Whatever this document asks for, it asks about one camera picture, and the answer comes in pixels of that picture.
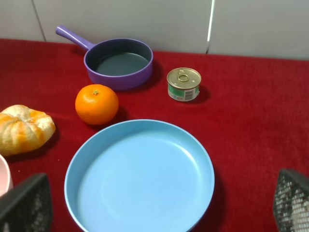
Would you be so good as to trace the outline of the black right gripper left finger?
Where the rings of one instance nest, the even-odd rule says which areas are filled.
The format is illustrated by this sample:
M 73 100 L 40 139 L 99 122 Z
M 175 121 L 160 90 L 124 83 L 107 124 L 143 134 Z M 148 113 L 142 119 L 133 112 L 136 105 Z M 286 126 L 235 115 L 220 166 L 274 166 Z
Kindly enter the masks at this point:
M 1 232 L 49 232 L 53 220 L 47 174 L 33 174 L 0 198 Z

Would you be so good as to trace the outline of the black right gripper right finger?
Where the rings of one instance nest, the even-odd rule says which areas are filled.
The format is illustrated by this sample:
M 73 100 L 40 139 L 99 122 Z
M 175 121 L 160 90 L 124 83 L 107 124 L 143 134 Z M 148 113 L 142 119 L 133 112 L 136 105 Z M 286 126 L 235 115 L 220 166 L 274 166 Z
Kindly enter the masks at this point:
M 309 178 L 292 170 L 282 169 L 274 194 L 273 214 L 280 232 L 309 230 Z

